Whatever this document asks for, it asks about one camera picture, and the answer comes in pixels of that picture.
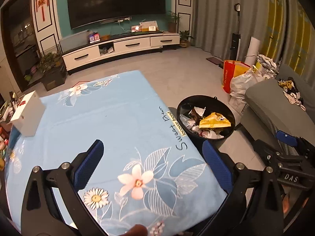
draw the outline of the white paper roll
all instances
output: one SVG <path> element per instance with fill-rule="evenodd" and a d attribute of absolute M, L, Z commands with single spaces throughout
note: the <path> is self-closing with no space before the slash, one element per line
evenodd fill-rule
<path fill-rule="evenodd" d="M 257 53 L 259 50 L 260 41 L 254 37 L 251 37 L 248 52 L 245 58 L 245 64 L 252 66 L 256 62 Z"/>

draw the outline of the yellow snack wrapper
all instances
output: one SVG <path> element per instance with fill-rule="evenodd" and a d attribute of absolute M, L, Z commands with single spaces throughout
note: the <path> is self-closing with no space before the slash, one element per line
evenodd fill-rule
<path fill-rule="evenodd" d="M 213 112 L 199 123 L 199 128 L 225 128 L 230 126 L 229 120 L 217 112 Z"/>

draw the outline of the white plastic bag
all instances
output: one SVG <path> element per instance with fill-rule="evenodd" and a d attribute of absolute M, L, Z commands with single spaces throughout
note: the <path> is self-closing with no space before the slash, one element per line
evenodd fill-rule
<path fill-rule="evenodd" d="M 249 87 L 263 80 L 264 78 L 262 77 L 261 72 L 256 71 L 256 73 L 254 73 L 252 68 L 251 70 L 248 70 L 246 73 L 232 78 L 230 84 L 231 87 L 230 95 L 244 100 L 246 90 Z"/>

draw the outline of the tile floor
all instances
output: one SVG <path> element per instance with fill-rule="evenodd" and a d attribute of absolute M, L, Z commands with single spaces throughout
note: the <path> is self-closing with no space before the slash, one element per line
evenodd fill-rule
<path fill-rule="evenodd" d="M 229 106 L 230 95 L 222 89 L 223 69 L 207 61 L 211 57 L 199 48 L 189 47 L 124 58 L 94 66 L 67 77 L 66 83 L 46 91 L 42 83 L 27 90 L 47 96 L 73 87 L 79 81 L 92 81 L 126 71 L 140 70 L 168 107 L 177 107 L 191 95 L 216 96 Z M 240 115 L 231 108 L 236 123 Z M 246 137 L 239 131 L 222 144 L 219 150 L 229 154 L 234 162 L 242 162 L 249 169 L 263 170 L 264 165 Z"/>

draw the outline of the white box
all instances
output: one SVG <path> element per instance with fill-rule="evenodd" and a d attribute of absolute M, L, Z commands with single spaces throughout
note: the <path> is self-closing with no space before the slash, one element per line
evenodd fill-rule
<path fill-rule="evenodd" d="M 240 98 L 231 97 L 229 101 L 229 105 L 237 111 L 240 115 L 243 115 L 245 109 L 247 108 L 248 104 Z"/>
<path fill-rule="evenodd" d="M 46 107 L 36 91 L 26 94 L 11 118 L 23 136 L 34 136 Z"/>

